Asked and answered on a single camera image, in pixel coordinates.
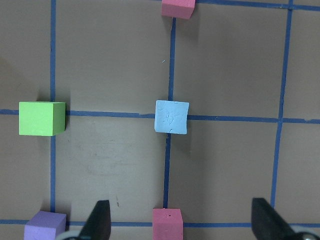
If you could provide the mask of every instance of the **green cube side face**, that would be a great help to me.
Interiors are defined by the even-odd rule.
[[[65,130],[65,112],[64,102],[20,102],[19,135],[54,136],[61,133]]]

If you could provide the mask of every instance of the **block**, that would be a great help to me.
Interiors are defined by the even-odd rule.
[[[157,100],[154,130],[158,133],[187,134],[189,103]]]
[[[183,240],[184,222],[180,209],[153,209],[152,240]]]
[[[65,102],[19,102],[19,135],[54,136],[65,131],[65,124]]]
[[[39,211],[24,226],[23,240],[55,240],[66,230],[66,214]]]
[[[196,0],[162,0],[161,15],[173,18],[190,19]]]

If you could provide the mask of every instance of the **floor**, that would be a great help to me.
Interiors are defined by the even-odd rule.
[[[80,229],[110,200],[111,240],[152,239],[180,208],[184,240],[254,240],[252,197],[320,233],[320,2],[0,2],[0,232],[39,210]],[[187,135],[154,130],[189,102]],[[19,102],[66,102],[66,130],[19,135]]]

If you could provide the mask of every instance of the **green cube top face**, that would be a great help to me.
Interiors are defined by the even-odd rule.
[[[19,135],[54,136],[65,131],[65,124],[65,102],[19,102]]]

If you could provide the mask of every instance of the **pink cube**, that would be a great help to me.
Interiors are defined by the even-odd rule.
[[[66,214],[39,211],[24,226],[24,240],[55,240],[66,230]]]
[[[153,209],[152,240],[183,240],[184,222],[180,209]]]
[[[161,15],[190,19],[195,9],[196,0],[162,0]]]

